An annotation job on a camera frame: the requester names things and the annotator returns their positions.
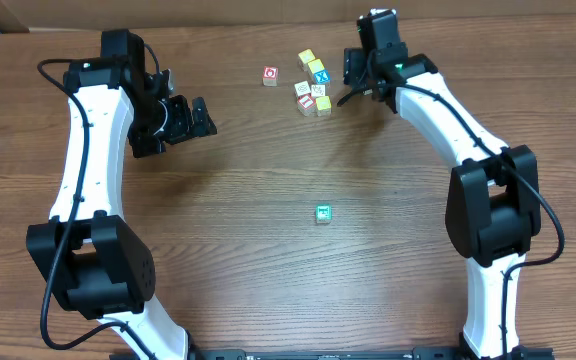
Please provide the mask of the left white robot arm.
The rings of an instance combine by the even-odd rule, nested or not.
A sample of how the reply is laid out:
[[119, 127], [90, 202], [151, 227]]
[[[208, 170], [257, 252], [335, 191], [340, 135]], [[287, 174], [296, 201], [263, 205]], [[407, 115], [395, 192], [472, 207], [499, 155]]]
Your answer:
[[190, 335], [156, 297], [151, 251], [125, 221], [123, 166], [127, 154], [158, 155], [217, 128], [202, 98], [175, 93], [170, 70], [147, 71], [154, 60], [141, 37], [119, 29], [102, 34], [97, 57], [68, 61], [56, 81], [70, 109], [64, 173], [26, 247], [46, 283], [44, 306], [113, 329], [135, 359], [194, 359]]

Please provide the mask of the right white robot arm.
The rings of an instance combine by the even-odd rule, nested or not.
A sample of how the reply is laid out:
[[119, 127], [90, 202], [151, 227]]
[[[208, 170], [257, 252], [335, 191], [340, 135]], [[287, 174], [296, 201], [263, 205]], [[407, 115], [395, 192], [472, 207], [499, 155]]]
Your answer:
[[464, 108], [436, 65], [410, 55], [393, 9], [357, 21], [361, 45], [345, 52], [344, 82], [409, 122], [450, 170], [445, 227], [465, 258], [470, 359], [525, 359], [515, 327], [520, 266], [541, 229], [537, 162], [525, 145], [509, 147]]

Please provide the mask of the white swirl wooden block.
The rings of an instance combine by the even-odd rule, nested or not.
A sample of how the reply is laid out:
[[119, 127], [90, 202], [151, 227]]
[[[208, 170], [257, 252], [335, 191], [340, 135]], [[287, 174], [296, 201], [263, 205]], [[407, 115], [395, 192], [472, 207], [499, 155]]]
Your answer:
[[295, 83], [294, 92], [297, 98], [310, 94], [311, 93], [310, 83], [308, 81], [301, 81]]

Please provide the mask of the green picture wooden block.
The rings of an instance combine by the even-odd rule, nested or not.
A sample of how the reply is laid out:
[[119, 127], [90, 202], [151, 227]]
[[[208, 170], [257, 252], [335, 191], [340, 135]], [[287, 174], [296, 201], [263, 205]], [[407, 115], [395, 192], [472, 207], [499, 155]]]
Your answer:
[[315, 207], [315, 221], [317, 224], [328, 224], [332, 221], [332, 207], [328, 204], [320, 204]]

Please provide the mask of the red letter wooden block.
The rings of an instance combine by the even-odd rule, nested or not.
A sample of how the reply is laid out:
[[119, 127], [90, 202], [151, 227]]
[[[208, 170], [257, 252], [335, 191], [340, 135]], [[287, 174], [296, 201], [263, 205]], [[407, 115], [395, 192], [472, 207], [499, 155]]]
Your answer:
[[310, 94], [305, 94], [297, 98], [297, 108], [306, 117], [315, 116], [317, 112], [316, 101]]

